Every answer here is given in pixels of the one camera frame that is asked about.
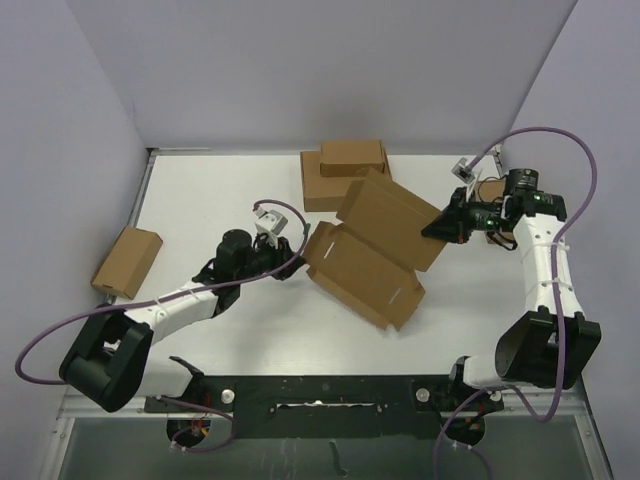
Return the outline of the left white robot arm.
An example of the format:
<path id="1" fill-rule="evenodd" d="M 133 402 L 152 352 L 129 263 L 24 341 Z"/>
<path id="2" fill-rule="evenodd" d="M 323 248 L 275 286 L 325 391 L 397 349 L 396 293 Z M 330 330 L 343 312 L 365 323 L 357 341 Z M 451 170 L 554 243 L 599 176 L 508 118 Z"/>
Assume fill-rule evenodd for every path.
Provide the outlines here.
<path id="1" fill-rule="evenodd" d="M 149 352 L 164 338 L 228 310 L 244 283 L 286 280 L 305 265 L 289 241 L 240 229 L 224 233 L 216 255 L 181 287 L 146 305 L 98 308 L 64 357 L 59 376 L 103 410 L 114 412 L 138 392 Z"/>

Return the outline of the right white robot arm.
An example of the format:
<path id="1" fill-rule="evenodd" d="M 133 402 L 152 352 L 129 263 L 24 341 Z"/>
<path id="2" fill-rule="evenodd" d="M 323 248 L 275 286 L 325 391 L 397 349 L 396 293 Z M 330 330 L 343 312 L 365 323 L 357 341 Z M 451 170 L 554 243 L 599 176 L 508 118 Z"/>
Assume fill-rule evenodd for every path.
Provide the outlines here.
<path id="1" fill-rule="evenodd" d="M 512 169 L 502 194 L 482 201 L 476 173 L 464 166 L 453 172 L 464 184 L 422 236 L 464 244 L 475 231 L 512 234 L 523 268 L 525 306 L 492 353 L 460 359 L 457 376 L 444 385 L 446 400 L 464 409 L 478 400 L 481 388 L 572 388 L 601 340 L 601 328 L 586 319 L 571 279 L 563 197 L 540 190 L 537 171 Z"/>

